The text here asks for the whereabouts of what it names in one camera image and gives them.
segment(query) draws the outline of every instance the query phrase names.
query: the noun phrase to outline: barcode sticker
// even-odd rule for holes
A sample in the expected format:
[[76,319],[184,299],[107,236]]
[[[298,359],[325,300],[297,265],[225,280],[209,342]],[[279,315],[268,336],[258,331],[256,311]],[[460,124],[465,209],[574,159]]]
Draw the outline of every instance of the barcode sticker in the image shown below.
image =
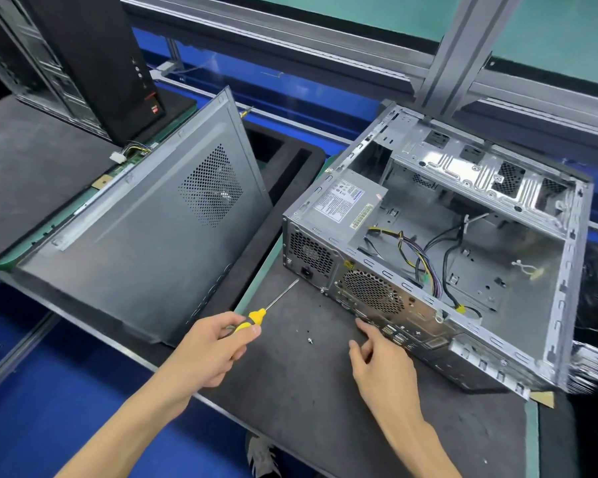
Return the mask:
[[368,215],[370,214],[370,211],[372,211],[372,208],[374,208],[374,205],[372,204],[367,204],[365,206],[365,208],[363,208],[361,210],[361,213],[359,213],[359,216],[357,216],[354,221],[352,222],[352,224],[350,225],[350,227],[352,229],[357,229],[359,228],[359,226],[361,225],[361,223],[363,223],[363,220],[365,220]]
[[364,192],[347,181],[340,180],[321,196],[314,209],[340,223]]

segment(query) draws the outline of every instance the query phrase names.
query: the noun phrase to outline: yellow screwdriver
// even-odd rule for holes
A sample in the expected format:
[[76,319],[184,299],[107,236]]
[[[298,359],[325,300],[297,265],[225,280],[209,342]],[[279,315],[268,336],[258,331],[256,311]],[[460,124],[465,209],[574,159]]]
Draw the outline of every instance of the yellow screwdriver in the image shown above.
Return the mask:
[[268,309],[270,307],[272,307],[273,305],[275,305],[277,303],[277,300],[279,300],[281,297],[283,297],[288,290],[290,290],[292,287],[295,286],[295,283],[299,281],[299,279],[296,279],[295,281],[293,281],[293,283],[291,283],[290,285],[288,285],[287,289],[284,290],[283,292],[281,292],[279,294],[279,296],[277,298],[275,298],[272,302],[270,302],[270,305],[268,305],[266,308],[260,308],[259,310],[255,310],[254,312],[251,312],[248,314],[247,320],[243,323],[243,324],[239,324],[237,326],[237,328],[235,329],[235,332],[237,332],[240,329],[245,329],[247,327],[250,327],[251,325],[261,325],[261,321],[263,321],[263,317],[266,315],[266,312],[268,312]]

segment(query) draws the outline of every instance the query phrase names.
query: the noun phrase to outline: screwdriver shaft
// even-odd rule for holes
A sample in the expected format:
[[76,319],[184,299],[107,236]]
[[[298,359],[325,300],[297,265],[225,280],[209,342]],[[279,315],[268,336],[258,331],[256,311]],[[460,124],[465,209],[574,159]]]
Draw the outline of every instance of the screwdriver shaft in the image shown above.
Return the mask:
[[292,287],[294,287],[294,286],[295,286],[295,283],[296,283],[297,281],[299,281],[299,279],[296,279],[295,281],[293,281],[293,283],[291,283],[290,285],[288,285],[288,288],[287,288],[286,290],[284,290],[283,292],[281,292],[281,293],[279,294],[279,297],[275,298],[275,299],[274,299],[272,302],[270,302],[270,305],[268,305],[268,306],[265,308],[265,310],[268,312],[268,309],[269,309],[270,307],[272,307],[273,305],[275,305],[275,304],[277,303],[277,300],[279,300],[281,297],[283,297],[283,296],[286,294],[286,292],[287,292],[288,290],[290,290]]

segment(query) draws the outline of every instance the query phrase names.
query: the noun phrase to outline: sneaker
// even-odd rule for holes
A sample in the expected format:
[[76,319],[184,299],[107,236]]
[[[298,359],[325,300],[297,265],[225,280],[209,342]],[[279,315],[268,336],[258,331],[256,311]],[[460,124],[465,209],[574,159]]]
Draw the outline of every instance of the sneaker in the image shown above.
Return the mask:
[[263,438],[250,432],[246,434],[246,455],[253,478],[280,478],[273,449]]

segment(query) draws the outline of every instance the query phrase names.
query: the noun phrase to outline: hand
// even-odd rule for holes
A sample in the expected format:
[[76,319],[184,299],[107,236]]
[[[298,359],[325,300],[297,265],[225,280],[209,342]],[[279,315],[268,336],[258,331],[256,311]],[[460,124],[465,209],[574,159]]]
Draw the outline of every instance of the hand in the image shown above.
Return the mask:
[[361,397],[393,444],[391,434],[402,434],[404,426],[414,432],[424,423],[415,366],[406,351],[383,337],[375,326],[361,319],[356,325],[368,340],[360,348],[350,341],[352,375]]
[[145,384],[151,398],[168,409],[169,419],[179,416],[201,387],[220,385],[233,363],[246,352],[246,344],[259,337],[261,327],[254,325],[222,338],[231,332],[226,327],[238,326],[244,320],[233,312],[198,320]]

